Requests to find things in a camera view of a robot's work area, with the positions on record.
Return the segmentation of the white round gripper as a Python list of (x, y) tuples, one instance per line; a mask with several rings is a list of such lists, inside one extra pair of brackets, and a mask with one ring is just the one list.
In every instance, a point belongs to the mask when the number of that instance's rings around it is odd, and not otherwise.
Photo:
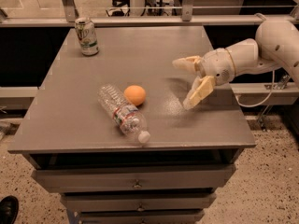
[(235, 67), (227, 49), (214, 49), (202, 58), (200, 56), (179, 58), (172, 64), (176, 69), (194, 74), (199, 72), (201, 76), (194, 80), (192, 88), (183, 101), (186, 110), (196, 107), (207, 98), (214, 91), (216, 84), (220, 86), (235, 78)]

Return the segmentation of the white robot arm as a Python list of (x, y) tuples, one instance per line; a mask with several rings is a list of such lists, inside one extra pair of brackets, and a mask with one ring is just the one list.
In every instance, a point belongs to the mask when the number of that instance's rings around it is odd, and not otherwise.
[(183, 106), (197, 106), (216, 86), (236, 77), (257, 75), (283, 68), (299, 85), (299, 31), (288, 21), (267, 20), (255, 37), (227, 48), (214, 49), (204, 56), (190, 56), (172, 62), (177, 69), (196, 75)]

